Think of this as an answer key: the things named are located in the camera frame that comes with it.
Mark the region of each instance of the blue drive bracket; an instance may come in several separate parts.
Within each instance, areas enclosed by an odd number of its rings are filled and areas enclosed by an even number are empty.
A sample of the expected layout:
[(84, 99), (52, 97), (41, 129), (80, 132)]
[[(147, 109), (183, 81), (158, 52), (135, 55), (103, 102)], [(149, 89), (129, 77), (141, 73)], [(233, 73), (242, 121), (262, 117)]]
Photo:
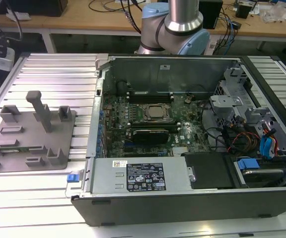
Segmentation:
[(260, 166), (257, 162), (257, 159), (246, 158), (237, 161), (240, 170), (249, 170), (249, 169), (259, 169)]

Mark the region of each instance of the black device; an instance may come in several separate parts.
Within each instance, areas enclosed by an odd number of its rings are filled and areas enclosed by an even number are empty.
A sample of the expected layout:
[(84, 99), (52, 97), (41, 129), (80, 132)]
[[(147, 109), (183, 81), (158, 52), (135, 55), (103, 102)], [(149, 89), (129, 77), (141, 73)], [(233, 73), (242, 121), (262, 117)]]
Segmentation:
[[(158, 0), (158, 2), (168, 2), (168, 0)], [(204, 17), (203, 28), (215, 29), (222, 4), (222, 0), (199, 1), (199, 11)]]
[[(68, 0), (8, 0), (14, 11), (30, 15), (61, 16)], [(5, 2), (1, 3), (0, 14), (7, 13)]]
[(236, 11), (236, 17), (238, 18), (243, 18), (243, 19), (247, 19), (249, 12), (252, 10), (252, 6), (248, 5), (244, 2), (240, 3), (237, 11)]
[(232, 24), (232, 28), (235, 30), (239, 30), (241, 28), (241, 25), (242, 25), (241, 23), (236, 22), (236, 21), (232, 21), (231, 24)]
[(191, 181), (192, 189), (241, 187), (231, 160), (226, 159), (222, 153), (196, 152), (183, 155), (187, 167), (195, 175), (195, 181)]

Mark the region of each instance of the warning label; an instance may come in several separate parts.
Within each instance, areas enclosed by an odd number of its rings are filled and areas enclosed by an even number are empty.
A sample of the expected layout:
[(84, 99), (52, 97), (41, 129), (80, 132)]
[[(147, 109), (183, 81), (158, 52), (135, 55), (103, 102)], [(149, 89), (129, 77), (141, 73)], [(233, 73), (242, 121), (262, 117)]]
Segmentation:
[(163, 163), (127, 164), (129, 192), (166, 190)]

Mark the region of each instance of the gray fixture plate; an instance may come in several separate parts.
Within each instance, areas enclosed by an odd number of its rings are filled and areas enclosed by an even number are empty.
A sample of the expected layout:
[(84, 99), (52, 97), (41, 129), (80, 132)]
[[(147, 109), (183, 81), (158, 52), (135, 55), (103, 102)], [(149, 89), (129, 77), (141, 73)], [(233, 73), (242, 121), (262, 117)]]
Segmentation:
[[(31, 154), (30, 152), (4, 153), (0, 156), (1, 172), (22, 172), (22, 171), (40, 171), (40, 170), (62, 170), (67, 167), (70, 144), (72, 139), (73, 125), (75, 121), (75, 111), (71, 111), (70, 121), (60, 121), (58, 111), (50, 111), (52, 132), (46, 133), (42, 124), (34, 117), (35, 112), (21, 112), (15, 115), (17, 122), (2, 121), (0, 131), (3, 127), (22, 126), (22, 133), (1, 134), (0, 140), (18, 140), (17, 147), (45, 146), (48, 150), (51, 148), (54, 154), (57, 154), (61, 148), (64, 159), (57, 165), (52, 165), (47, 159), (46, 153)], [(27, 166), (27, 157), (41, 157), (45, 162), (43, 166)]]

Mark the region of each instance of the blue tab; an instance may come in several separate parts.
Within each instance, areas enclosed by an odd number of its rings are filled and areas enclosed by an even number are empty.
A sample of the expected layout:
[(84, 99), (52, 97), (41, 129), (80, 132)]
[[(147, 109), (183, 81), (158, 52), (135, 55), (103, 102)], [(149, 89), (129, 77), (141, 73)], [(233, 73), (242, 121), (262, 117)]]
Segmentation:
[(68, 175), (67, 182), (79, 182), (79, 175)]
[(270, 156), (270, 149), (272, 146), (272, 139), (262, 136), (260, 141), (260, 154), (266, 156), (268, 160), (272, 159)]
[(259, 169), (260, 168), (260, 166), (257, 162), (257, 159), (253, 159), (253, 158), (247, 158), (247, 159), (239, 160), (238, 166), (239, 166), (240, 170)]

